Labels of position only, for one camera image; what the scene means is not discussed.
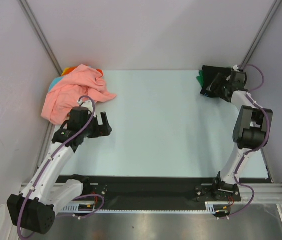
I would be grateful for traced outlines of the black t-shirt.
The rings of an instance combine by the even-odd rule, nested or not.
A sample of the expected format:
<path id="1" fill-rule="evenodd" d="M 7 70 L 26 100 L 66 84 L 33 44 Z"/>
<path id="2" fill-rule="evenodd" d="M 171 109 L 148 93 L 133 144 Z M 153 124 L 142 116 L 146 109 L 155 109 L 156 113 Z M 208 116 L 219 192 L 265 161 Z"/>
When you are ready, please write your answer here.
<path id="1" fill-rule="evenodd" d="M 199 76 L 202 80 L 202 86 L 200 94 L 208 98 L 217 98 L 217 95 L 208 90 L 208 87 L 212 84 L 217 74 L 223 74 L 228 77 L 231 74 L 232 69 L 230 67 L 216 67 L 204 65 L 199 72 Z"/>

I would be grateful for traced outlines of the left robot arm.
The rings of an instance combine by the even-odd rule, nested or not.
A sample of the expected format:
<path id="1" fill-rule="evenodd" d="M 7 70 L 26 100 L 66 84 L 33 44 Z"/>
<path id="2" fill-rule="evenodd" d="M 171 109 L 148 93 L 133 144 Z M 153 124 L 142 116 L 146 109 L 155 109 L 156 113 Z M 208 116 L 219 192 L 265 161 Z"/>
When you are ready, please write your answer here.
<path id="1" fill-rule="evenodd" d="M 38 234 L 46 234 L 57 214 L 73 200 L 93 201 L 99 198 L 87 177 L 72 175 L 57 191 L 52 191 L 61 171 L 74 156 L 85 139 L 107 137 L 112 128 L 106 112 L 100 114 L 93 107 L 74 107 L 69 118 L 54 133 L 48 153 L 37 172 L 19 194 L 11 194 L 7 208 L 12 224 Z"/>

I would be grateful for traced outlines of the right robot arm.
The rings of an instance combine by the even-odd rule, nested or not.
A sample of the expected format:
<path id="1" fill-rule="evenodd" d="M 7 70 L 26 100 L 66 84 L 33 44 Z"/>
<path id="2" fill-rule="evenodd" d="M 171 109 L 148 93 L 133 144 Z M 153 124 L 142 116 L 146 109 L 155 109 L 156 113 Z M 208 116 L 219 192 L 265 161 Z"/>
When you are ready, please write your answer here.
<path id="1" fill-rule="evenodd" d="M 233 151 L 225 165 L 213 180 L 211 194 L 223 201 L 239 192 L 240 174 L 249 157 L 267 145 L 273 118 L 273 111 L 261 107 L 245 89 L 246 74 L 232 70 L 229 76 L 218 73 L 209 90 L 222 100 L 234 105 L 239 115 L 232 140 Z"/>

